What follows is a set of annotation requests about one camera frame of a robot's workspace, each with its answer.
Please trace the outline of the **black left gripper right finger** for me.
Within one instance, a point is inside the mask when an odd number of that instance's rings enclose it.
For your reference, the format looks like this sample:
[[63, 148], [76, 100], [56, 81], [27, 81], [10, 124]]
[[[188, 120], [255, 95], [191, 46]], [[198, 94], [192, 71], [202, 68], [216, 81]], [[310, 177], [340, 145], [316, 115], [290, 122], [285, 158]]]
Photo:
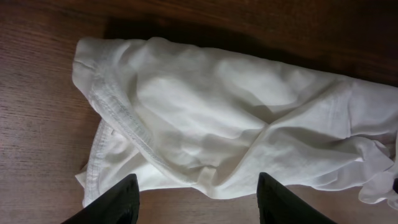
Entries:
[[261, 224], [335, 224], [265, 172], [256, 194]]

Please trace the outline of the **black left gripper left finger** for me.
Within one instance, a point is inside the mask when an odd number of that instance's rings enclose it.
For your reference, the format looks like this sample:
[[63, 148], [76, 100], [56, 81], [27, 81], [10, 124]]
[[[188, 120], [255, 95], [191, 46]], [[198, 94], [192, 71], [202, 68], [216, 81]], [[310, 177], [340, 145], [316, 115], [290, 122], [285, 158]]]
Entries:
[[139, 206], [137, 176], [129, 174], [62, 224], [136, 224]]

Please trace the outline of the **white t-shirt with robot print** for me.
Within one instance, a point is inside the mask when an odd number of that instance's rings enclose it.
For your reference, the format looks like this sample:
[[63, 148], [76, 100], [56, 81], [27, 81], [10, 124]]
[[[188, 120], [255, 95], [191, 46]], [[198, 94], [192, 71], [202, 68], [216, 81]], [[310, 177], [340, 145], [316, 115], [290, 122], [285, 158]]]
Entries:
[[84, 205], [129, 174], [213, 199], [283, 185], [397, 207], [397, 88], [161, 38], [76, 45], [72, 79], [101, 116]]

